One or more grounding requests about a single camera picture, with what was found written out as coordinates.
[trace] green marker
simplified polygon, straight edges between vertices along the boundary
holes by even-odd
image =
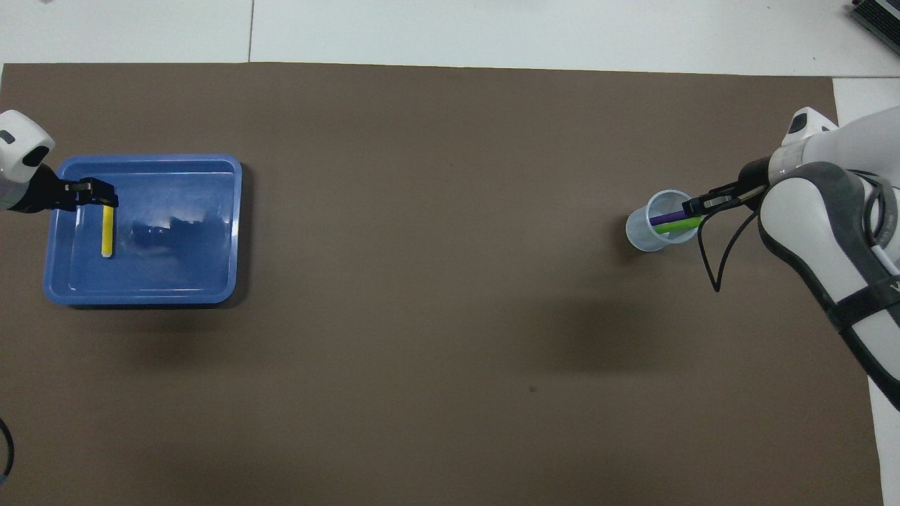
[[[695,229],[700,226],[701,221],[703,221],[703,217],[696,216],[694,218],[687,218],[686,220],[671,221],[669,223],[663,223],[662,225],[656,225],[653,229],[656,230],[656,233],[658,234],[677,232],[679,230]]]

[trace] yellow pen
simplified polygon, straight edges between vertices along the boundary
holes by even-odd
[[[113,231],[115,224],[115,209],[105,205],[103,207],[103,236],[100,243],[100,254],[103,258],[113,257]]]

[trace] white table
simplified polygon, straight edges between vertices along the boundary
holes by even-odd
[[[0,0],[0,73],[4,62],[304,61],[828,76],[846,123],[900,104],[900,57],[849,3]],[[900,505],[900,413],[869,390],[885,504]]]

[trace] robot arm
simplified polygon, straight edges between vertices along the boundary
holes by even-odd
[[[900,410],[900,190],[882,182],[886,194],[867,214],[877,185],[828,162],[803,165],[766,193],[760,235]]]
[[[45,209],[74,211],[78,205],[97,203],[117,207],[111,185],[86,177],[59,179],[43,159],[55,146],[37,123],[18,111],[0,114],[0,206],[18,212]]]
[[[734,183],[684,204],[687,216],[740,203],[759,211],[763,243],[803,278],[898,410],[899,131],[900,107],[840,129],[815,110],[801,109],[770,157],[747,164]],[[737,195],[752,188],[766,192],[741,201]]]

